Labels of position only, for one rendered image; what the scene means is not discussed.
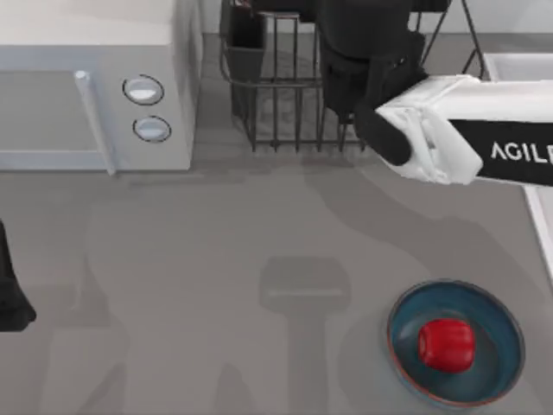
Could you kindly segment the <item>white sink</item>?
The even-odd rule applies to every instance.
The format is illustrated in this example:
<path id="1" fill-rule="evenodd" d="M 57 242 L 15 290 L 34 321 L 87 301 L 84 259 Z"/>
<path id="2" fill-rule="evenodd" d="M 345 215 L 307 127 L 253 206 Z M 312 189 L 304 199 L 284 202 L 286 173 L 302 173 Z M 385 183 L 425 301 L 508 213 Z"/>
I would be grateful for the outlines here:
<path id="1" fill-rule="evenodd" d="M 491 80 L 553 80 L 553 54 L 484 54 Z M 530 185 L 524 188 L 541 255 L 553 285 L 553 188 Z"/>

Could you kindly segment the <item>grey microwave door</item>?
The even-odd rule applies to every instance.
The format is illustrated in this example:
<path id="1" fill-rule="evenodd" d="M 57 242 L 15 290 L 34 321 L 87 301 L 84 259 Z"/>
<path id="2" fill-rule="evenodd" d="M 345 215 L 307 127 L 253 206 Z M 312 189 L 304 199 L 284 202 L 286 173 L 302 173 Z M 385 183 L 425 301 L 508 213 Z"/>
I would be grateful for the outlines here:
<path id="1" fill-rule="evenodd" d="M 0 154 L 99 155 L 75 71 L 0 71 Z"/>

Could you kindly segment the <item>pale microwave oven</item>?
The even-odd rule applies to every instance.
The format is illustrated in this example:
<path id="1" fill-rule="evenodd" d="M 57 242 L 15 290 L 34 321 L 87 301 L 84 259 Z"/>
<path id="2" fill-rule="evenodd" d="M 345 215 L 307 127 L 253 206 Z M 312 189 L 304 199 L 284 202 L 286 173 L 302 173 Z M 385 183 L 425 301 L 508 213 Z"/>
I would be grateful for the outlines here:
<path id="1" fill-rule="evenodd" d="M 202 58 L 199 0 L 0 0 L 0 71 L 90 72 L 117 173 L 190 167 Z M 140 74 L 162 83 L 159 103 L 124 96 L 123 82 Z M 170 124 L 169 139 L 147 143 L 135 135 L 133 122 L 148 116 Z M 2 170 L 107 172 L 92 153 L 3 153 Z"/>

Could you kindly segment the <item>round microwave knob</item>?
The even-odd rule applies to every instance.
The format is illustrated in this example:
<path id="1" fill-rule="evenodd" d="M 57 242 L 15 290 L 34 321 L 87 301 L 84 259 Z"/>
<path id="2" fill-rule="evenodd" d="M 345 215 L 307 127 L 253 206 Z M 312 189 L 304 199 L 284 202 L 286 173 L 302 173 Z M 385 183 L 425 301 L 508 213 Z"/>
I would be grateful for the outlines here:
<path id="1" fill-rule="evenodd" d="M 132 129 L 137 137 L 147 143 L 162 143 L 169 139 L 172 134 L 170 124 L 165 119 L 157 116 L 135 120 Z"/>
<path id="2" fill-rule="evenodd" d="M 150 106 L 159 103 L 164 97 L 162 83 L 146 74 L 123 82 L 124 96 L 136 105 Z"/>

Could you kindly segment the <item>blue bowl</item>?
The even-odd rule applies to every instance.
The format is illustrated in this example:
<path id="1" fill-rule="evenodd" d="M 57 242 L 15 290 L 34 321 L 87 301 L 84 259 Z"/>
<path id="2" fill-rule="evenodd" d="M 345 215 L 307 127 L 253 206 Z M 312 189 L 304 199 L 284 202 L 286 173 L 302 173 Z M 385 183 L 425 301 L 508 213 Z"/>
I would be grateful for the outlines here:
<path id="1" fill-rule="evenodd" d="M 428 321 L 456 318 L 474 331 L 473 365 L 444 373 L 418 357 L 417 335 Z M 512 313 L 490 292 L 459 280 L 414 285 L 393 304 L 385 325 L 386 353 L 412 393 L 442 409 L 472 410 L 507 395 L 524 368 L 524 336 Z"/>

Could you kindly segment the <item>red bell pepper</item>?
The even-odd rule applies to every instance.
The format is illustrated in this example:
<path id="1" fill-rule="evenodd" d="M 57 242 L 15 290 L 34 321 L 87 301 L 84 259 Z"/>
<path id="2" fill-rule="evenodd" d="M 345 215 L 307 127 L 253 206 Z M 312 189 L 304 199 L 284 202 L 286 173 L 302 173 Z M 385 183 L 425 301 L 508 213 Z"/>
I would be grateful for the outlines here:
<path id="1" fill-rule="evenodd" d="M 437 318 L 418 331 L 417 353 L 422 363 L 448 374 L 466 372 L 474 363 L 475 334 L 471 326 L 456 318 Z"/>

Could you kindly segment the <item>black cutlery holder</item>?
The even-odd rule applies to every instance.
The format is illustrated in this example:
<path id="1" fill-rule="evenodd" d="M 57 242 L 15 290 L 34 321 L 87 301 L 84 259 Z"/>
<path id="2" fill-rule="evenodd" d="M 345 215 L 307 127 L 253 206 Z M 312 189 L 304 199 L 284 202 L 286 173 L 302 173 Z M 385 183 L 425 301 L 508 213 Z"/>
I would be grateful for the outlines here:
<path id="1" fill-rule="evenodd" d="M 266 18 L 230 0 L 223 4 L 220 32 L 226 43 L 230 77 L 239 84 L 256 84 L 261 78 L 266 49 Z"/>

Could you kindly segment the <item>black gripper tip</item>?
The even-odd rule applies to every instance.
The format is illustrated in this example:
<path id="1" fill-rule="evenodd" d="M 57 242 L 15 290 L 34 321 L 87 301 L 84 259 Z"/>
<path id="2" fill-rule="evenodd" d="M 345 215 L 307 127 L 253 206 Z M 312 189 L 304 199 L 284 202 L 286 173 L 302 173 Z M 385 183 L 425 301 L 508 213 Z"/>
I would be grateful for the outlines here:
<path id="1" fill-rule="evenodd" d="M 36 317 L 16 278 L 7 233 L 0 220 L 0 333 L 23 332 Z"/>

